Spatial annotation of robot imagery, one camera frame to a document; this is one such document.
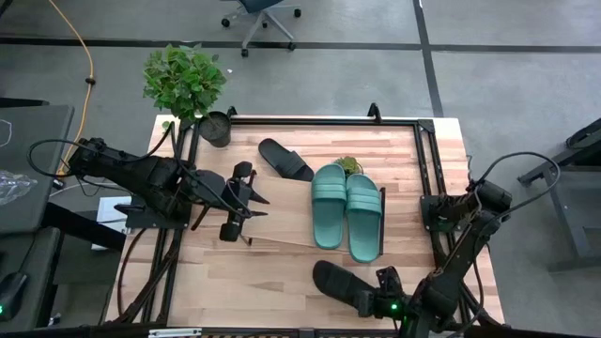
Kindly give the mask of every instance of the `office chair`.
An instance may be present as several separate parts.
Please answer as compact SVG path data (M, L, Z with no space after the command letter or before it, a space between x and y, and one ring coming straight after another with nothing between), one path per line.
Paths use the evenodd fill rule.
M246 38L242 42L242 57L248 57L248 49L246 46L253 38L254 33L258 29L259 25L262 24L263 28L267 28L268 22L271 22L275 27L282 32L285 36L290 39L288 43L288 50L294 51L297 48L297 45L292 41L294 37L287 29L280 23L274 16L273 11L275 9L282 8L295 8L294 9L294 17L299 18L301 16L301 9L295 5L277 5L281 3L283 0L236 0L240 3L240 6L236 11L229 13L223 16L222 26L227 28L230 25L230 20L237 19L237 17L246 16L246 15L254 15L256 17L256 21L254 22L251 29L246 34Z

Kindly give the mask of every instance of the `black slide sandal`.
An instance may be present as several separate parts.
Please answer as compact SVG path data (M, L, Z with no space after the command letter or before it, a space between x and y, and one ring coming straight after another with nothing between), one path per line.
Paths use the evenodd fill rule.
M289 151L272 139L259 144L259 153L283 178L311 182L313 170L302 160L296 151Z
M363 291L375 293L376 289L347 269L320 260L313 267L313 283L324 295L357 308L356 296Z

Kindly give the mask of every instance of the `wooden table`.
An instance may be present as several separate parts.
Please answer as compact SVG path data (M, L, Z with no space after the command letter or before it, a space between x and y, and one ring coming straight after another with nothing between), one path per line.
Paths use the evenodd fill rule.
M150 147L161 138L162 123L172 119L170 115L157 117ZM449 194L462 194L468 184L468 164L458 120L436 118L434 124L447 191ZM198 167L230 177L236 163L251 161L258 173L257 182L261 177L269 177L266 180L278 177L257 150L259 142L268 137L296 150L314 171L339 157L356 157L364 172L379 187L386 187L384 255L371 264L360 264L344 250L320 250L312 245L295 244L294 239L254 238L252 247L247 247L241 240L235 243L219 241L225 213L210 211L196 231L185 231L169 325L390 329L391 320L358 318L352 307L321 294L314 286L312 269L317 260L324 259L376 285L375 271L393 265L408 293L433 269L430 239L423 229L419 210L418 199L423 191L413 135L412 128L406 127L257 125L234 126L232 142L226 148L215 148L201 141L197 153ZM433 177L425 137L424 147L430 176ZM172 156L170 143L166 142L157 155ZM436 193L432 179L430 184ZM259 193L269 200L276 191ZM279 196L285 196L285 193L279 192ZM199 212L200 207L195 207L193 219ZM275 216L252 221L274 222L275 219L270 217ZM148 278L157 233L156 230L146 231L133 250L123 283L126 306ZM128 238L124 253L131 239L132 236ZM485 308L492 317L503 322L487 250L482 250L478 256L478 267L484 284ZM465 282L478 299L473 273L466 277ZM161 285L158 290L155 313L160 307ZM106 318L115 317L116 287Z

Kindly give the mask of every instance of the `potted plant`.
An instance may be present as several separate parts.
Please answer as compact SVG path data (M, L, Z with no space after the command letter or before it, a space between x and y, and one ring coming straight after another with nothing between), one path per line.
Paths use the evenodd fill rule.
M361 167L354 157L345 156L334 161L334 163L340 164L345 169L345 176L347 178L353 174L363 174L363 167Z
M154 99L155 107L169 109L179 119L195 120L200 114L200 135L222 147L230 142L231 121L222 112L209 111L225 84L215 65L217 58L185 46L168 45L164 53L152 53L144 64L144 97Z

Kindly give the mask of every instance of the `black plant pot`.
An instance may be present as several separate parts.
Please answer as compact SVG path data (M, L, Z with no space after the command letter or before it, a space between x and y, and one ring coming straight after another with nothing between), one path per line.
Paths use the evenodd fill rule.
M200 118L200 135L212 146L224 147L231 141L232 121L222 112L210 112Z

